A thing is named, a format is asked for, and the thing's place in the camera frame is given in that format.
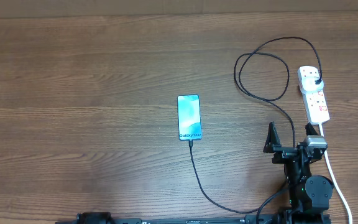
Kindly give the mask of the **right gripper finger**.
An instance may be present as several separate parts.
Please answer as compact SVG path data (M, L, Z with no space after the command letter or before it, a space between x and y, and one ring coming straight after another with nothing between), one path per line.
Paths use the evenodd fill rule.
M319 133L315 130L315 128L313 127L313 125L311 123L308 123L305 125L305 130L306 130L306 135L307 136L315 136L315 135L319 135Z
M275 128L275 123L270 122L268 126L267 139L264 145L264 153L274 153L278 148L281 147L280 138Z

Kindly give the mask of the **Galaxy S24+ smartphone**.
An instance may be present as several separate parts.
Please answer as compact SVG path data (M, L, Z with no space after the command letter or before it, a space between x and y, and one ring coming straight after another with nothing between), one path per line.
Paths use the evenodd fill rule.
M177 97L177 109L179 140L200 140L202 129L199 96L179 95Z

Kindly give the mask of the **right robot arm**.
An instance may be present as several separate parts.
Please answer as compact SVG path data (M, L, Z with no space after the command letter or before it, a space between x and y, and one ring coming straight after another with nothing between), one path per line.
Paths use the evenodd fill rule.
M306 137L296 147L283 147L273 122L269 124L264 153L272 153L274 164L284 165L290 206L281 208L267 223L330 223L329 200L334 184L327 177L313 175L310 164L323 158L328 148L325 138L311 124L305 126Z

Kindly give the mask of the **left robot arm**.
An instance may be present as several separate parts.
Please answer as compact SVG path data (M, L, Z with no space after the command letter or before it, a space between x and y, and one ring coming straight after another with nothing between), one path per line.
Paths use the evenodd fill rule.
M86 212L77 214L76 224L114 224L109 212Z

